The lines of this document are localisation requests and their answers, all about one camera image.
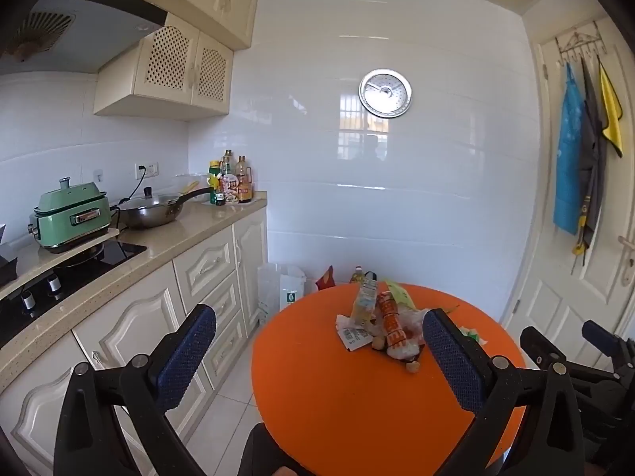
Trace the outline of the brown nut shell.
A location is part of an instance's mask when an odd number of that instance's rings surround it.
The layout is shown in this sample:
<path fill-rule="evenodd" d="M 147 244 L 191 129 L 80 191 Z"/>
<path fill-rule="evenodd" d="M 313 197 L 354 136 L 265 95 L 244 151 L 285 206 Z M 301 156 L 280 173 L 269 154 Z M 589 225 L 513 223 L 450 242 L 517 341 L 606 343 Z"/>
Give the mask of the brown nut shell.
<path fill-rule="evenodd" d="M 406 364 L 406 369 L 409 373 L 416 374 L 420 371 L 421 364 L 419 361 L 411 361 Z"/>

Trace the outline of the white plastic floor bag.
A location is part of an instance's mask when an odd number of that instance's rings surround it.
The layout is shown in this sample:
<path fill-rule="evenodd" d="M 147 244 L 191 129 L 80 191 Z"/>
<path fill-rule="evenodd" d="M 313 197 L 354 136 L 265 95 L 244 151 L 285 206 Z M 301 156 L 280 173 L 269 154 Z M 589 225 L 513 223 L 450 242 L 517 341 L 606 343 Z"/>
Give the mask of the white plastic floor bag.
<path fill-rule="evenodd" d="M 306 276 L 293 265 L 266 263 L 257 269 L 257 303 L 260 323 L 304 297 Z"/>

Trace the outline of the green multi cooker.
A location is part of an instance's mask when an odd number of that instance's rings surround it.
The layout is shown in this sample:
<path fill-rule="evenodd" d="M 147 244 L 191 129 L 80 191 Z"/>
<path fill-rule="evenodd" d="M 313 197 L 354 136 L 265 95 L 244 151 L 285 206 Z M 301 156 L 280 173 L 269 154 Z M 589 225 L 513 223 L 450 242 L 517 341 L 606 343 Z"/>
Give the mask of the green multi cooker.
<path fill-rule="evenodd" d="M 59 179 L 59 188 L 46 192 L 29 218 L 28 232 L 51 253 L 62 253 L 108 232 L 111 209 L 106 192 L 95 183 L 71 185 Z"/>

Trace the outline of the range hood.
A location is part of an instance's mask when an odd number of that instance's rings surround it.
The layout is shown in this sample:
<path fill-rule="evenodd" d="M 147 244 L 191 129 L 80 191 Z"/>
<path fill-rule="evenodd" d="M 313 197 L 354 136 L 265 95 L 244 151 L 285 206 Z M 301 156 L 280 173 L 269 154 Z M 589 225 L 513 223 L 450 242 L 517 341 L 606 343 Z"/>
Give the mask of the range hood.
<path fill-rule="evenodd" d="M 1 53 L 1 73 L 96 73 L 166 19 L 144 0 L 39 0 Z"/>

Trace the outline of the green snack packet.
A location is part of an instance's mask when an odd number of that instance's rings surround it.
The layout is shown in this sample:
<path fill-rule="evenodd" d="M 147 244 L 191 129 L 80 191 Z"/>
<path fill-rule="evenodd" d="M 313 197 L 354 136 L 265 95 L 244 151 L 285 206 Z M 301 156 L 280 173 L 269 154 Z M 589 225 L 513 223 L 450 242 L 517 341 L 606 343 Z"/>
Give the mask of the green snack packet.
<path fill-rule="evenodd" d="M 410 294 L 408 294 L 408 291 L 403 286 L 400 286 L 397 282 L 393 282 L 393 280 L 387 279 L 385 282 L 387 283 L 387 290 L 389 290 L 389 293 L 397 305 L 410 309 L 417 308 Z"/>

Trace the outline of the brown oil bottle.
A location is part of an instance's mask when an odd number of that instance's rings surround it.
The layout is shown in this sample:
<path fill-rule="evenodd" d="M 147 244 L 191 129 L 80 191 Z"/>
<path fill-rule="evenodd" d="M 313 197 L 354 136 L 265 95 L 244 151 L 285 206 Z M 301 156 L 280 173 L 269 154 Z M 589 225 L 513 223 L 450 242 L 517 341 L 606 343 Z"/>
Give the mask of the brown oil bottle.
<path fill-rule="evenodd" d="M 236 175 L 238 179 L 237 197 L 239 203 L 248 203 L 253 200 L 253 177 L 252 169 L 248 165 L 246 158 L 241 155 L 236 165 Z"/>

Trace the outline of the cream base cabinets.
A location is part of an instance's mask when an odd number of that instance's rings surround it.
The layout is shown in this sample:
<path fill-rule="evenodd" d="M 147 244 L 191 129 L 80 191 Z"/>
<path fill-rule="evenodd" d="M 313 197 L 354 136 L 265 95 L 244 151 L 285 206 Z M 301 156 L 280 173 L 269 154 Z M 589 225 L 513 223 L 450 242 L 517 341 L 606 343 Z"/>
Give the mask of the cream base cabinets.
<path fill-rule="evenodd" d="M 1 429 L 31 475 L 53 471 L 55 434 L 71 371 L 122 367 L 151 353 L 198 304 L 214 309 L 214 341 L 167 417 L 184 443 L 202 436 L 216 405 L 224 437 L 248 400 L 224 394 L 258 323 L 257 270 L 267 261 L 266 204 L 189 205 L 175 223 L 123 235 L 145 248 L 47 311 L 1 349 Z"/>

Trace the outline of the yellow cloth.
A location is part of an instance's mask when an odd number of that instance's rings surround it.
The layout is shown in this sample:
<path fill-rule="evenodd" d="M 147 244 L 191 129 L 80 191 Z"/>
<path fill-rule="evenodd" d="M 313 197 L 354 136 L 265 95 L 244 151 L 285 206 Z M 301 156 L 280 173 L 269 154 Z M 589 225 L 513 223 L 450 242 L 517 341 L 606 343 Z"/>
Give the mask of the yellow cloth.
<path fill-rule="evenodd" d="M 602 63 L 600 67 L 600 96 L 602 97 L 602 133 L 604 138 L 614 148 L 619 158 L 623 157 L 623 141 L 620 121 L 623 109 L 611 79 Z"/>

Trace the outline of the black gas stove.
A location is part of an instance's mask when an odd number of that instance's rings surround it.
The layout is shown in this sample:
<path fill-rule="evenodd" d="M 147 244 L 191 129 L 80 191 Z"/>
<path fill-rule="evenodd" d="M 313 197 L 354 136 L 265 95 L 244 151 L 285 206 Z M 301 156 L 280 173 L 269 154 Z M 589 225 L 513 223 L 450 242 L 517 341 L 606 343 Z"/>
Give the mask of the black gas stove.
<path fill-rule="evenodd" d="M 1 300 L 0 346 L 61 301 L 145 250 L 145 246 L 111 238 L 21 285 Z"/>

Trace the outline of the green cap sauce bottle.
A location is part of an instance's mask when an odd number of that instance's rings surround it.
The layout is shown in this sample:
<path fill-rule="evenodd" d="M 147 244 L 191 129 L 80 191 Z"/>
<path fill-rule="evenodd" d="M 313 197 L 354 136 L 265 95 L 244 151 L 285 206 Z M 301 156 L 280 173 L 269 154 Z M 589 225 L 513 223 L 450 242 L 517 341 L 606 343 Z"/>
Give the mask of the green cap sauce bottle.
<path fill-rule="evenodd" d="M 208 185 L 211 188 L 210 202 L 216 206 L 225 204 L 225 194 L 223 189 L 222 162 L 212 160 L 209 163 Z"/>

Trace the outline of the red label sauce bottle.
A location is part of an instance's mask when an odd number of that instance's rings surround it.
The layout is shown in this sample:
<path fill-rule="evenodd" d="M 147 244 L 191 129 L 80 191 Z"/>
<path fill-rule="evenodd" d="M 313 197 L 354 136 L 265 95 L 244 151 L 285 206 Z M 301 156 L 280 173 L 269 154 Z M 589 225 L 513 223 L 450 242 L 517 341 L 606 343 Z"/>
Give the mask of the red label sauce bottle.
<path fill-rule="evenodd" d="M 233 161 L 232 150 L 225 150 L 222 158 L 221 174 L 225 201 L 228 204 L 236 204 L 238 202 L 239 179 L 235 173 L 235 161 Z"/>

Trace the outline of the white barcode label wrapper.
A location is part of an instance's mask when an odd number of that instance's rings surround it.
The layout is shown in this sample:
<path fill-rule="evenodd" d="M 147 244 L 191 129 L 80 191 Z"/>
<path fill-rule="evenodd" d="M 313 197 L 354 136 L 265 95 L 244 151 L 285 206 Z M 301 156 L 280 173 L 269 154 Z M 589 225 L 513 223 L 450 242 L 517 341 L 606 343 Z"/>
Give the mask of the white barcode label wrapper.
<path fill-rule="evenodd" d="M 336 317 L 336 332 L 347 351 L 355 351 L 371 345 L 373 336 L 360 327 L 351 317 L 338 315 Z"/>

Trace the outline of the cooking oil jug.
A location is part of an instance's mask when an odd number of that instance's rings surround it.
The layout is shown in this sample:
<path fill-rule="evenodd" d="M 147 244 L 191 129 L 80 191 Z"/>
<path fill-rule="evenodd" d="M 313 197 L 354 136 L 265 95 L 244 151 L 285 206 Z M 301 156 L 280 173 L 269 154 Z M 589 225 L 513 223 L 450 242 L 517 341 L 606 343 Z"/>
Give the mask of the cooking oil jug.
<path fill-rule="evenodd" d="M 365 280 L 377 280 L 375 272 L 365 271 L 361 265 L 357 265 L 350 278 L 351 284 L 362 284 Z"/>

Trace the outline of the orange snack wrapper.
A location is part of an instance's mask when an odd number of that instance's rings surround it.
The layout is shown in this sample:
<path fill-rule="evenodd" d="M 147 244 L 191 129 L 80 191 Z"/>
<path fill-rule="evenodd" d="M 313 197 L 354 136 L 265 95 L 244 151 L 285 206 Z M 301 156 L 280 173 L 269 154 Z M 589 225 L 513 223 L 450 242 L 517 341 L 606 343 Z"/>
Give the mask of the orange snack wrapper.
<path fill-rule="evenodd" d="M 400 323 L 398 305 L 390 291 L 379 294 L 377 308 L 381 315 L 382 337 L 387 356 L 408 362 L 416 359 L 420 353 L 419 344 L 408 338 Z"/>

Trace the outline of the crushed drink carton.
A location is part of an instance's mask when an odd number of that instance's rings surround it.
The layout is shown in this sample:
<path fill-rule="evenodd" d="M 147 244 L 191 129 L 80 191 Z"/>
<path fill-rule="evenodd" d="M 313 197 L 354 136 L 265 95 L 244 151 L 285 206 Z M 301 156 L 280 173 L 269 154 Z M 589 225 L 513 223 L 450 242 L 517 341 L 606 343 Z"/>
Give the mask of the crushed drink carton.
<path fill-rule="evenodd" d="M 357 295 L 353 304 L 351 318 L 357 326 L 365 327 L 372 319 L 377 302 L 378 283 L 372 277 L 365 277 L 358 286 Z"/>

